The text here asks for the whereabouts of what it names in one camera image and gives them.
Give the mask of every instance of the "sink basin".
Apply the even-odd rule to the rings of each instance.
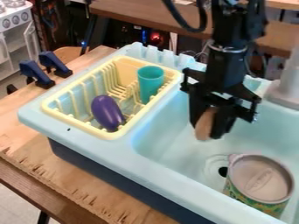
[[[196,140],[189,124],[188,95],[167,94],[124,136],[103,140],[42,111],[41,103],[62,88],[116,55],[128,55],[166,67],[204,70],[192,57],[159,52],[140,43],[127,45],[81,73],[75,74],[18,111],[19,120],[53,141],[118,172],[195,214],[220,224],[296,224],[299,220],[298,188],[280,220],[222,193],[227,156],[261,153],[282,161],[299,181],[299,112],[263,101],[255,123],[240,119],[220,140]],[[245,85],[263,96],[270,82],[247,78]]]
[[[247,84],[258,89],[256,83]],[[299,112],[263,101],[257,122],[238,119],[230,134],[202,142],[195,138],[187,107],[188,95],[177,93],[154,122],[142,127],[143,134],[135,136],[136,153],[220,193],[226,182],[222,171],[228,166],[227,156],[233,153],[259,153],[278,159],[299,181]],[[296,189],[282,221],[295,224],[299,219],[297,200]]]

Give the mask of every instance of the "stove knob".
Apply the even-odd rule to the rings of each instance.
[[[23,12],[22,15],[21,15],[21,18],[24,20],[24,21],[27,21],[28,20],[28,13],[27,12]]]
[[[14,25],[18,25],[19,22],[20,22],[20,18],[19,18],[18,16],[14,16],[14,17],[12,18],[12,23],[13,23]]]
[[[4,28],[9,28],[10,27],[10,20],[8,20],[7,18],[2,22],[2,25]]]

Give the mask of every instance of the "metal can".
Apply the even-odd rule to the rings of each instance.
[[[223,193],[279,219],[294,185],[283,164],[262,155],[232,154]]]

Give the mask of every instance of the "drain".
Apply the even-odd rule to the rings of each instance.
[[[226,183],[229,154],[216,154],[205,159],[203,176],[211,188],[222,191]]]
[[[227,176],[227,167],[226,166],[222,166],[218,169],[218,173],[221,177],[226,178]]]

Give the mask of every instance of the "black clamp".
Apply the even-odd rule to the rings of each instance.
[[[61,78],[67,78],[73,74],[73,71],[68,69],[53,52],[41,52],[38,57],[40,64],[46,67],[48,73],[50,73],[51,68],[54,67],[56,69],[54,73]]]
[[[19,63],[19,67],[21,74],[27,76],[27,83],[32,82],[34,78],[38,87],[48,89],[55,85],[55,81],[50,80],[34,60],[23,60]]]

